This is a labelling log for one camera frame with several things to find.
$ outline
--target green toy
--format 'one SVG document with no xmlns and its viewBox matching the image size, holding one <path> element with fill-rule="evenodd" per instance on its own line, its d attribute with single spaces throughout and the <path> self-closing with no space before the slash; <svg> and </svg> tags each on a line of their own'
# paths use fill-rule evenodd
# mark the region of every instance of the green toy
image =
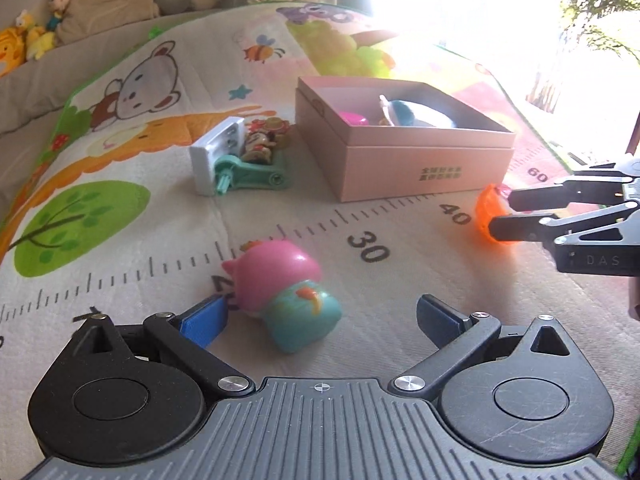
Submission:
<svg viewBox="0 0 640 480">
<path fill-rule="evenodd" d="M 274 151 L 272 164 L 251 164 L 235 155 L 223 155 L 214 168 L 216 193 L 220 195 L 235 188 L 285 189 L 290 184 L 281 150 Z"/>
</svg>

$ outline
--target ribbed gray plate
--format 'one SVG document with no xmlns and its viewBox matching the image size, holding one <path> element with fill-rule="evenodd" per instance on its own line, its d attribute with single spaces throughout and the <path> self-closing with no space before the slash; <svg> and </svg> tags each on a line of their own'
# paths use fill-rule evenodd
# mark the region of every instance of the ribbed gray plate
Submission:
<svg viewBox="0 0 640 480">
<path fill-rule="evenodd" d="M 220 402 L 199 434 L 164 456 L 116 468 L 53 458 L 30 475 L 30 480 L 425 478 L 617 479 L 592 457 L 542 468 L 490 460 L 453 439 L 426 402 L 392 396 L 374 379 L 267 379 L 252 396 Z"/>
</svg>

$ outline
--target green tree print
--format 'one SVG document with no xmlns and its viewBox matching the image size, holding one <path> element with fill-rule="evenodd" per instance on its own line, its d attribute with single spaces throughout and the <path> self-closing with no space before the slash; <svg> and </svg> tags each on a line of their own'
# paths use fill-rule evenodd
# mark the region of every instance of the green tree print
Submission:
<svg viewBox="0 0 640 480">
<path fill-rule="evenodd" d="M 15 240 L 15 269 L 25 277 L 59 269 L 108 240 L 137 218 L 149 190 L 103 180 L 73 186 L 50 200 Z"/>
</svg>

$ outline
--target cardboard box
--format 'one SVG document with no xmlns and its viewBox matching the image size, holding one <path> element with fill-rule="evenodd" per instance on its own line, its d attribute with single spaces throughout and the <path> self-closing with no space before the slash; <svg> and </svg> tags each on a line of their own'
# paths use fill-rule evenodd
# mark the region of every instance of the cardboard box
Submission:
<svg viewBox="0 0 640 480">
<path fill-rule="evenodd" d="M 377 126 L 380 94 L 425 104 L 457 128 Z M 370 126 L 350 126 L 339 112 L 361 114 Z M 514 133 L 430 85 L 367 77 L 300 77 L 296 125 L 340 202 L 499 184 L 515 140 Z"/>
</svg>

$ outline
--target orange plush toy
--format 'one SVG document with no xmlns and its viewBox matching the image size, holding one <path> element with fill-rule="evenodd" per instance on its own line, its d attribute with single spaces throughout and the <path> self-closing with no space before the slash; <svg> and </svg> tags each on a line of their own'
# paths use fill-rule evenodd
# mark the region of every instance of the orange plush toy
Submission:
<svg viewBox="0 0 640 480">
<path fill-rule="evenodd" d="M 25 61 L 24 40 L 15 27 L 0 32 L 0 77 Z"/>
</svg>

